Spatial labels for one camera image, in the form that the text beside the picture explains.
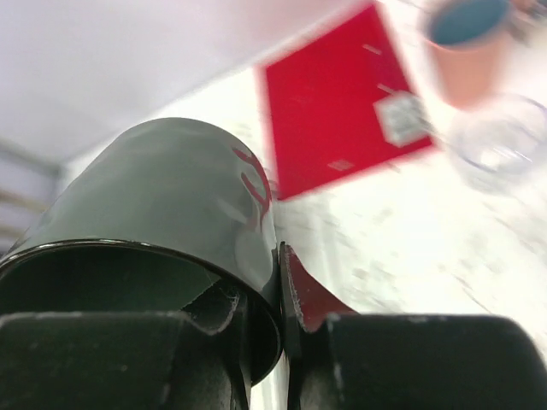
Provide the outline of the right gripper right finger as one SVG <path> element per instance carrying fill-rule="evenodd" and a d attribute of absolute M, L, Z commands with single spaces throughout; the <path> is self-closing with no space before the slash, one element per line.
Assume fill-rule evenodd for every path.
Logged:
<path fill-rule="evenodd" d="M 279 255 L 290 409 L 543 409 L 546 368 L 513 320 L 358 313 Z"/>

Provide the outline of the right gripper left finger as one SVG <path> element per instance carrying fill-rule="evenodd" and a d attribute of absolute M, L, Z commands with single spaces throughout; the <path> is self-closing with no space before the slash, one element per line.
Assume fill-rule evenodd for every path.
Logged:
<path fill-rule="evenodd" d="M 171 312 L 1 318 L 4 409 L 246 409 L 249 301 L 217 284 Z"/>

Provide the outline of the grey ceramic mug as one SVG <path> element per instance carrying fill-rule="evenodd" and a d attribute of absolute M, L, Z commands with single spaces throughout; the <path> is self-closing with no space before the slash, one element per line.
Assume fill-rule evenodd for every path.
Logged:
<path fill-rule="evenodd" d="M 1 311 L 176 311 L 225 279 L 250 300 L 251 380 L 281 353 L 272 193 L 230 132 L 185 119 L 123 132 L 1 261 Z"/>

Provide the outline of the clear drinking glass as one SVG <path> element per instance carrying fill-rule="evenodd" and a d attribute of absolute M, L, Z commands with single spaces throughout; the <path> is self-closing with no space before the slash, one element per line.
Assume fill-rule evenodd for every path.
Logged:
<path fill-rule="evenodd" d="M 467 185 L 492 194 L 511 190 L 546 165 L 546 106 L 497 94 L 455 117 L 447 145 Z"/>

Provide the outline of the pink plastic cup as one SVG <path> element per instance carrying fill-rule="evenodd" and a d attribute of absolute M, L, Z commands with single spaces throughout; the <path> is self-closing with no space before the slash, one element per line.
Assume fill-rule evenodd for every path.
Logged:
<path fill-rule="evenodd" d="M 421 18 L 421 33 L 432 59 L 442 98 L 455 108 L 470 108 L 487 98 L 496 88 L 509 49 L 509 26 L 515 7 L 502 27 L 456 47 L 432 43 L 426 37 L 431 13 L 448 1 L 435 1 Z"/>

